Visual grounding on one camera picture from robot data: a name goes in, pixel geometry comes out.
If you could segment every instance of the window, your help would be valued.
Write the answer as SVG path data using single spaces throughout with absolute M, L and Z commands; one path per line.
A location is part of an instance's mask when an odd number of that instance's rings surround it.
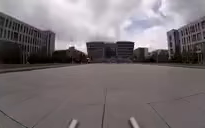
M 9 22 L 9 28 L 12 28 L 12 21 Z
M 203 39 L 205 39 L 205 32 L 203 32 Z
M 6 38 L 6 34 L 7 34 L 7 33 L 6 33 L 6 30 L 4 30 L 4 36 L 3 36 L 3 38 Z
M 205 20 L 202 21 L 202 29 L 205 29 Z
M 16 27 L 16 23 L 13 22 L 13 30 L 15 30 L 15 27 Z
M 169 36 L 169 41 L 172 41 L 172 36 Z
M 184 33 L 183 33 L 183 31 L 181 30 L 181 36 L 184 36 Z
M 10 39 L 10 31 L 7 33 L 7 39 Z
M 188 29 L 186 29 L 186 35 L 188 35 Z
M 195 24 L 195 32 L 197 32 L 198 31 L 198 26 L 197 26 L 197 24 Z
M 184 44 L 185 44 L 185 38 L 184 38 Z
M 200 23 L 198 23 L 198 30 L 200 31 Z
M 20 31 L 20 24 L 17 25 L 17 31 Z
M 173 49 L 170 49 L 170 54 L 174 54 L 174 51 L 173 51 Z
M 0 16 L 0 26 L 4 26 L 5 18 Z
M 8 22 L 9 22 L 9 20 L 8 20 L 8 19 L 6 19 L 6 24 L 5 24 L 5 27 L 8 27 Z
M 23 32 L 23 25 L 20 25 L 20 32 Z
M 18 41 L 18 33 L 17 33 L 17 32 L 14 32 L 13 35 L 14 35 L 14 40 L 15 40 L 15 41 Z
M 196 34 L 192 35 L 192 42 L 196 41 Z
M 197 34 L 197 40 L 199 41 L 199 40 L 201 40 L 202 39 L 202 34 L 201 33 L 198 33 Z
M 191 31 L 191 33 L 195 32 L 195 26 L 194 25 L 190 27 L 190 31 Z

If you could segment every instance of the ground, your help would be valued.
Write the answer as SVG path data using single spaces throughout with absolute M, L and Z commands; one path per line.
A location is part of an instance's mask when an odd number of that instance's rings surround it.
M 205 69 L 89 64 L 0 74 L 8 128 L 205 128 Z

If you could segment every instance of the glass window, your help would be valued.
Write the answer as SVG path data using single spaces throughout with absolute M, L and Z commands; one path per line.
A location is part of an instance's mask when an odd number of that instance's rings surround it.
M 4 26 L 5 18 L 0 16 L 0 26 Z
M 10 31 L 7 33 L 7 39 L 10 39 Z
M 199 41 L 199 40 L 201 40 L 202 39 L 202 35 L 201 35 L 201 33 L 198 33 L 197 34 L 197 40 Z
M 6 38 L 6 30 L 4 30 L 4 33 L 3 33 L 3 38 Z
M 9 28 L 12 28 L 12 21 L 9 22 Z
M 6 19 L 6 24 L 5 24 L 6 27 L 8 27 L 8 22 L 9 22 L 9 20 Z
M 192 42 L 196 41 L 196 34 L 192 35 Z
M 202 29 L 205 29 L 205 20 L 202 21 Z
M 16 23 L 13 22 L 13 30 L 15 30 L 15 27 L 16 27 Z
M 200 30 L 200 23 L 198 23 L 198 30 Z
M 203 39 L 205 39 L 205 32 L 203 32 Z

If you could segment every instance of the paved plaza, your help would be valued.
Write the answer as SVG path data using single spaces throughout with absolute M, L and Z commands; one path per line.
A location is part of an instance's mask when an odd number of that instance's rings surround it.
M 89 64 L 0 74 L 6 128 L 205 128 L 205 69 Z

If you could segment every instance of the blue sky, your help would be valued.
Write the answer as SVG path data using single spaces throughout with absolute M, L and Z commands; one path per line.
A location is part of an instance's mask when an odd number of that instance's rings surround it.
M 56 49 L 131 40 L 165 49 L 166 32 L 205 15 L 205 0 L 0 0 L 0 11 L 56 33 Z

